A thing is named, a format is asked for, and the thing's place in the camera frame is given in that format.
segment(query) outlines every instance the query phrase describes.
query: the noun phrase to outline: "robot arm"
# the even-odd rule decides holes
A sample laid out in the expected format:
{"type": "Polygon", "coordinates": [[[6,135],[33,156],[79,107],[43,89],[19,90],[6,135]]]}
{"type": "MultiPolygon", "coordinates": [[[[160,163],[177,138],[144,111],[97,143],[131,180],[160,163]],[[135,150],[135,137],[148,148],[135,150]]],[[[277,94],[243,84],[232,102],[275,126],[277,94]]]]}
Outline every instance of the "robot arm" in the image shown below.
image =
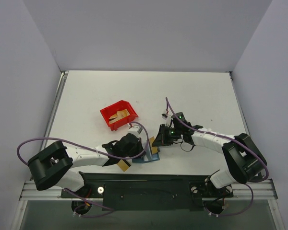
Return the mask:
{"type": "Polygon", "coordinates": [[[71,168],[87,165],[109,166],[120,161],[109,155],[126,158],[136,157],[142,152],[139,155],[141,157],[145,154],[141,138],[138,138],[141,130],[139,126],[133,126],[119,141],[97,146],[93,148],[95,151],[64,146],[61,141],[52,143],[28,161],[37,190],[56,185],[77,191],[84,186],[84,178],[80,172],[71,168]]]}
{"type": "MultiPolygon", "coordinates": [[[[199,125],[193,126],[193,128],[201,132],[194,132],[182,125],[176,117],[191,127],[190,122],[186,121],[183,113],[176,113],[176,116],[173,115],[170,118],[171,122],[168,122],[169,116],[167,114],[163,114],[162,116],[167,120],[167,122],[166,124],[160,125],[159,133],[152,146],[169,146],[174,144],[175,141],[181,140],[191,144],[192,146],[203,146],[224,155],[228,165],[228,170],[218,170],[206,179],[206,185],[212,187],[211,189],[220,189],[234,182],[245,184],[252,180],[263,169],[261,163],[253,155],[235,142],[217,137],[218,133],[212,132],[199,125]]],[[[220,135],[235,139],[248,147],[266,165],[264,157],[249,135],[245,133],[241,133],[238,136],[220,135]]]]}

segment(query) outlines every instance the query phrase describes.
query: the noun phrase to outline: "small block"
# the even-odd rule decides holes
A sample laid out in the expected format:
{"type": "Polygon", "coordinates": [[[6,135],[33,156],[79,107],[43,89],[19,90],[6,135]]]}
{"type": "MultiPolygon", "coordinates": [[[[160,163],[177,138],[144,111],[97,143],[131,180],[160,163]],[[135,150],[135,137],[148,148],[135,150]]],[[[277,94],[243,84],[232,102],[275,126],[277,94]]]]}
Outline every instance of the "small block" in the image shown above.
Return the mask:
{"type": "Polygon", "coordinates": [[[149,139],[149,144],[150,144],[150,149],[152,151],[152,154],[158,153],[158,147],[152,147],[152,144],[153,144],[154,140],[155,140],[155,137],[151,137],[149,139]]]}
{"type": "Polygon", "coordinates": [[[126,160],[120,160],[117,165],[123,170],[123,172],[125,172],[131,166],[131,164],[129,164],[129,162],[126,160]]]}

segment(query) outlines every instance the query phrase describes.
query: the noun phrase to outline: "cable connector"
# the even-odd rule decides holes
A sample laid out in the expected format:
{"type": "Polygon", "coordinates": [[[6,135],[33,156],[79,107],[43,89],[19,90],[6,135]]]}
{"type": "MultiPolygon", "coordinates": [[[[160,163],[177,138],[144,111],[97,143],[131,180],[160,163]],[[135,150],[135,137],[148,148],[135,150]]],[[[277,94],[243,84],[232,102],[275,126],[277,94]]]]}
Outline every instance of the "cable connector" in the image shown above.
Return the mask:
{"type": "Polygon", "coordinates": [[[128,133],[131,133],[135,135],[137,138],[139,138],[140,133],[142,132],[142,127],[140,126],[132,126],[130,129],[128,129],[128,133]]]}
{"type": "Polygon", "coordinates": [[[161,117],[166,120],[168,118],[168,115],[167,114],[161,114],[161,117]]]}

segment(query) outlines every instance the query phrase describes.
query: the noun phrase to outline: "glass panel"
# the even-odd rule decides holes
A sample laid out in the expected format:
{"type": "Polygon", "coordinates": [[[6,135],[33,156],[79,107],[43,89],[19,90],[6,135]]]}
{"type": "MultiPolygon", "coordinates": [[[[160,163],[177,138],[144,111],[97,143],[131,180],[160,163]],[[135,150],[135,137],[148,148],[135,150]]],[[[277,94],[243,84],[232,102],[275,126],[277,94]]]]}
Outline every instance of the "glass panel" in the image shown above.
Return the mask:
{"type": "MultiPolygon", "coordinates": [[[[248,200],[228,200],[227,212],[237,212],[248,200]]],[[[93,207],[88,215],[102,213],[93,207]]],[[[93,219],[72,217],[71,201],[28,201],[22,230],[82,229],[82,230],[275,230],[266,200],[255,200],[243,214],[215,218],[206,211],[117,211],[109,216],[93,219]]]]}

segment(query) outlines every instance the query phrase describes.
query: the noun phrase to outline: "screw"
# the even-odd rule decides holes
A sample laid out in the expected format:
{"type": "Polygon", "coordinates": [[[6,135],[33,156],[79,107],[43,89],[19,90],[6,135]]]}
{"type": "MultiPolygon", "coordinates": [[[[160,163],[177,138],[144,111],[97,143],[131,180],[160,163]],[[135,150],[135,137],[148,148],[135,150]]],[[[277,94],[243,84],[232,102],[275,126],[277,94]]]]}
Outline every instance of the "screw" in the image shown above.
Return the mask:
{"type": "Polygon", "coordinates": [[[99,188],[97,189],[97,192],[98,192],[99,194],[103,194],[103,193],[104,193],[104,188],[103,188],[103,187],[99,187],[99,188]]]}
{"type": "Polygon", "coordinates": [[[226,189],[231,193],[232,192],[232,188],[230,186],[227,186],[226,189]]]}
{"type": "Polygon", "coordinates": [[[198,192],[197,187],[193,186],[193,187],[191,188],[191,192],[197,193],[197,192],[198,192]]]}

